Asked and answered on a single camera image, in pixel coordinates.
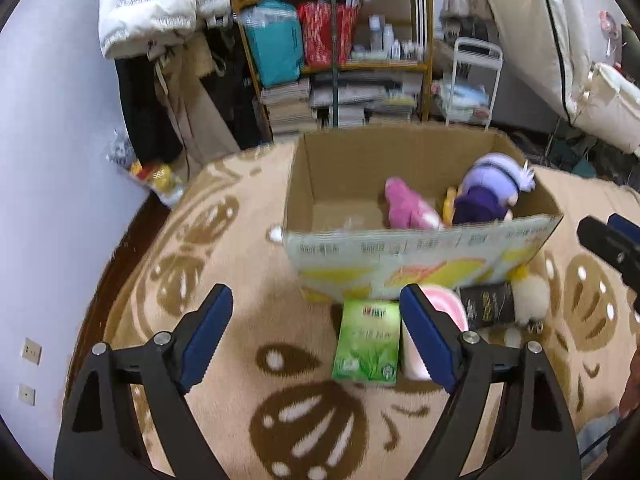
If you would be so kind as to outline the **person's right hand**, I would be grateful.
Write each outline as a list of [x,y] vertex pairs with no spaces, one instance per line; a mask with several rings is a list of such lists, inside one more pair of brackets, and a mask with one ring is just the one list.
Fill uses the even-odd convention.
[[620,417],[626,418],[640,404],[640,353],[634,352],[629,365],[629,377],[620,399]]

